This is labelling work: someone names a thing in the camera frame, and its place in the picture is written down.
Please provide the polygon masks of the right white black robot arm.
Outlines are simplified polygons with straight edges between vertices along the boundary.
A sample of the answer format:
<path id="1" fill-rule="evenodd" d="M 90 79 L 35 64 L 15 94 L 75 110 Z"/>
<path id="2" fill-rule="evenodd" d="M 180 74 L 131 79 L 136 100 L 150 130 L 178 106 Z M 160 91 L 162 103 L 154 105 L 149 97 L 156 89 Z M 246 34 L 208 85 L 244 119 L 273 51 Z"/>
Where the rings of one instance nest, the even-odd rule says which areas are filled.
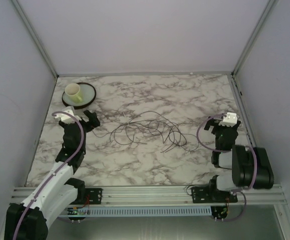
<path id="1" fill-rule="evenodd" d="M 271 189 L 274 174 L 267 152 L 261 147 L 247 147 L 235 143 L 241 121 L 236 114 L 226 113 L 209 117 L 204 126 L 215 136 L 211 162 L 216 168 L 230 170 L 231 173 L 216 175 L 208 183 L 208 195 L 212 201 L 233 200 L 239 190 Z"/>

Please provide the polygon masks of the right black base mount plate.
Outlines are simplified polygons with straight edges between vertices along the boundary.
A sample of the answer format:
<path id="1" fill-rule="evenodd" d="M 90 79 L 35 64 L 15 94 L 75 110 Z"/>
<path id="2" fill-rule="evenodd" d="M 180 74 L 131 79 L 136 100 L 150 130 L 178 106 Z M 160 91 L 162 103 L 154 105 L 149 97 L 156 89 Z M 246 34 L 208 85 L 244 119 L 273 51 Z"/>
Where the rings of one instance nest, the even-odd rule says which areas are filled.
<path id="1" fill-rule="evenodd" d="M 231 195 L 228 191 L 220 191 L 208 186 L 194 186 L 191 188 L 192 201 L 200 203 L 237 203 L 237 196 Z"/>

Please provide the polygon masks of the white plate with dark rim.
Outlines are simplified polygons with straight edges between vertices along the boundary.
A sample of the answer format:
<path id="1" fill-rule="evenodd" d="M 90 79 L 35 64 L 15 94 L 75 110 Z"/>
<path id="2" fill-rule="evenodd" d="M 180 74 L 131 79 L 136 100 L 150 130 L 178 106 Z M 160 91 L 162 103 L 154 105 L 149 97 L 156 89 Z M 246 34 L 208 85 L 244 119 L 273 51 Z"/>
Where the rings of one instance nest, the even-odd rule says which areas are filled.
<path id="1" fill-rule="evenodd" d="M 62 94 L 62 103 L 79 110 L 88 107 L 96 99 L 97 92 L 94 86 L 86 82 L 70 83 Z"/>

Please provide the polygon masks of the left aluminium frame post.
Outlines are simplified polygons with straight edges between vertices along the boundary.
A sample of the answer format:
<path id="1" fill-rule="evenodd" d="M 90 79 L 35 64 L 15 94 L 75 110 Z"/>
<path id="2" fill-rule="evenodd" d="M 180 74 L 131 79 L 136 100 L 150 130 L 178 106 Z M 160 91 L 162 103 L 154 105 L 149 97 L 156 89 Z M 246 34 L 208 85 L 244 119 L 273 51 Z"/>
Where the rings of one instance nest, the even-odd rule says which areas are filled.
<path id="1" fill-rule="evenodd" d="M 51 74 L 55 79 L 59 77 L 57 74 L 57 71 L 54 67 L 54 64 L 52 63 L 52 60 L 50 56 L 48 55 L 45 47 L 43 46 L 42 41 L 39 38 L 38 33 L 34 29 L 34 26 L 32 25 L 29 17 L 25 13 L 23 7 L 19 3 L 18 0 L 10 0 L 11 4 L 13 5 L 14 9 L 16 10 L 17 14 L 19 15 L 21 21 L 23 22 L 25 28 L 27 29 L 29 35 L 31 36 L 36 48 L 38 49 L 40 55 L 42 56 L 44 62 L 46 63 L 47 67 L 49 68 Z"/>

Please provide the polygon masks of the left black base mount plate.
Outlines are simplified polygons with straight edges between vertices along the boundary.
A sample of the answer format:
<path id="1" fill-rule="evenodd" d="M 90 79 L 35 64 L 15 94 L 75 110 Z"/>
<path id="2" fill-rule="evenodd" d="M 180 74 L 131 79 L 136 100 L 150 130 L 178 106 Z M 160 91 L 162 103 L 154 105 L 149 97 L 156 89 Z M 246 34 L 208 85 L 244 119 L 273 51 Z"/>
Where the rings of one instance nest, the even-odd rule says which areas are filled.
<path id="1" fill-rule="evenodd" d="M 86 188 L 85 196 L 88 200 L 88 205 L 100 205 L 102 203 L 103 189 L 99 187 Z"/>

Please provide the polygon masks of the right aluminium frame post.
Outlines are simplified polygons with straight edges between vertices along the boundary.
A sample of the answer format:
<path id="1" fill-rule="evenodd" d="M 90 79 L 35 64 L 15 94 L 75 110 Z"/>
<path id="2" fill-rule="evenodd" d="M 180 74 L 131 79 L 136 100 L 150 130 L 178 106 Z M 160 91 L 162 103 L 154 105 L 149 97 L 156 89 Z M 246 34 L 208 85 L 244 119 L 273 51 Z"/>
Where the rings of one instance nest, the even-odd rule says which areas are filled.
<path id="1" fill-rule="evenodd" d="M 232 78 L 234 79 L 237 74 L 242 69 L 243 64 L 245 63 L 249 53 L 251 52 L 257 38 L 260 35 L 260 32 L 262 31 L 267 19 L 271 15 L 272 11 L 274 10 L 275 6 L 278 4 L 278 0 L 268 0 L 266 3 L 266 6 L 259 18 L 259 20 L 256 23 L 255 28 L 253 29 L 233 71 L 231 72 Z"/>

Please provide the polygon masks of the translucent white zip tie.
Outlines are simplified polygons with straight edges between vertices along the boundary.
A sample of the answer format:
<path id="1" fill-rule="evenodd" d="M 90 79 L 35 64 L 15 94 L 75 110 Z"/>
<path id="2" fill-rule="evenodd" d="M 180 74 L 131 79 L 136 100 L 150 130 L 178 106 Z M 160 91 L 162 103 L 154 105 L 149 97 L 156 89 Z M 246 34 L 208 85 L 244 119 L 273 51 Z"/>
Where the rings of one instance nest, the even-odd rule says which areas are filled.
<path id="1" fill-rule="evenodd" d="M 122 112 L 121 117 L 120 117 L 120 121 L 123 124 L 128 124 L 130 121 L 130 117 L 126 113 Z"/>

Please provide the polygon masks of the aluminium frame post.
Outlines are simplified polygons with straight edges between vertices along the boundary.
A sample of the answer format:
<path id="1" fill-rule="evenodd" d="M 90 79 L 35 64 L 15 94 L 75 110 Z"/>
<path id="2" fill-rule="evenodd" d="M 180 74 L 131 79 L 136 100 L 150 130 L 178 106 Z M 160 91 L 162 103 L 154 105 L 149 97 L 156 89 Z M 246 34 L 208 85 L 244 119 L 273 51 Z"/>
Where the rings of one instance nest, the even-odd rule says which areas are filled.
<path id="1" fill-rule="evenodd" d="M 266 6 L 259 18 L 259 20 L 256 23 L 255 28 L 253 29 L 233 71 L 231 72 L 232 78 L 234 79 L 237 74 L 242 69 L 243 64 L 245 63 L 249 53 L 251 52 L 257 38 L 260 35 L 260 32 L 262 31 L 267 19 L 271 15 L 272 11 L 274 10 L 275 6 L 278 4 L 278 0 L 268 0 L 266 3 Z"/>
<path id="2" fill-rule="evenodd" d="M 38 33 L 34 29 L 34 26 L 32 25 L 29 17 L 25 13 L 23 7 L 19 3 L 18 0 L 10 0 L 11 4 L 13 5 L 14 9 L 16 10 L 17 14 L 19 15 L 21 21 L 23 22 L 25 28 L 27 29 L 29 35 L 31 36 L 36 48 L 38 49 L 40 55 L 42 56 L 44 62 L 46 63 L 47 67 L 49 68 L 51 74 L 55 79 L 59 77 L 57 74 L 57 71 L 54 67 L 54 64 L 52 63 L 52 60 L 50 56 L 48 55 L 45 47 L 43 46 L 42 41 L 39 38 Z"/>

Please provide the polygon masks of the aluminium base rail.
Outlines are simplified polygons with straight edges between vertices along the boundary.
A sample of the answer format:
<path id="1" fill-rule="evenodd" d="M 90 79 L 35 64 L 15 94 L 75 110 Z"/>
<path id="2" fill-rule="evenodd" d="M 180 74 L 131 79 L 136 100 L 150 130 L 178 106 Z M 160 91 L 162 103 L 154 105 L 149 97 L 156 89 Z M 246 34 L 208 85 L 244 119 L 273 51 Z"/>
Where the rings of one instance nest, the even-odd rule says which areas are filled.
<path id="1" fill-rule="evenodd" d="M 153 186 L 102 186 L 100 207 L 148 207 L 148 206 L 193 206 L 189 188 L 185 185 Z M 237 194 L 238 202 L 230 206 L 244 205 L 282 205 L 287 204 L 280 185 L 271 189 L 244 190 Z"/>

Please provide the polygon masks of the yellow-green mug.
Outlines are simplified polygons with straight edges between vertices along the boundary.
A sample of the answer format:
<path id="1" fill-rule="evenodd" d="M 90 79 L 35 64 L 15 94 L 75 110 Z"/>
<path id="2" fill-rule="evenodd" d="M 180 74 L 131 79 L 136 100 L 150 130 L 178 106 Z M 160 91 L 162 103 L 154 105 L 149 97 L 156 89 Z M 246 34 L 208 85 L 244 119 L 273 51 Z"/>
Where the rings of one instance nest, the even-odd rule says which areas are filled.
<path id="1" fill-rule="evenodd" d="M 80 85 L 77 83 L 71 83 L 65 87 L 65 94 L 75 103 L 81 103 L 83 101 Z"/>

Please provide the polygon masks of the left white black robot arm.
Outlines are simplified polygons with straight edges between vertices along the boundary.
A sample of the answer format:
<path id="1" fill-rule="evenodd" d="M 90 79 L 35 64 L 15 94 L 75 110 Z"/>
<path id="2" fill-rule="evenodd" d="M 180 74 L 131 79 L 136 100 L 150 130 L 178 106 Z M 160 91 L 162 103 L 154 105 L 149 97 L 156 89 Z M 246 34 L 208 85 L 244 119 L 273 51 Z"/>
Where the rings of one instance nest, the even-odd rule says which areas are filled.
<path id="1" fill-rule="evenodd" d="M 73 107 L 52 113 L 64 130 L 55 163 L 39 186 L 21 203 L 10 204 L 5 222 L 6 240 L 45 240 L 49 228 L 71 203 L 84 200 L 85 183 L 73 177 L 86 154 L 86 135 L 100 126 L 95 112 L 83 112 L 84 121 Z"/>

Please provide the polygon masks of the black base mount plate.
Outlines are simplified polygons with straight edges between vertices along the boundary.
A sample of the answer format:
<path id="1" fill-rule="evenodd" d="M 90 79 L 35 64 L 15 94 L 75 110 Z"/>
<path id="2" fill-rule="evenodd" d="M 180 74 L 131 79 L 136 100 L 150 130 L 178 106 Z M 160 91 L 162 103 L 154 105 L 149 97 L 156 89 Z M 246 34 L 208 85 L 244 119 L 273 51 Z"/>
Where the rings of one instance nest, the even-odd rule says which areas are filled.
<path id="1" fill-rule="evenodd" d="M 200 203 L 237 203 L 237 196 L 231 195 L 228 191 L 220 191 L 208 186 L 194 186 L 191 188 L 192 201 Z"/>
<path id="2" fill-rule="evenodd" d="M 86 188 L 85 196 L 88 200 L 88 205 L 100 205 L 102 203 L 103 189 L 99 187 Z"/>

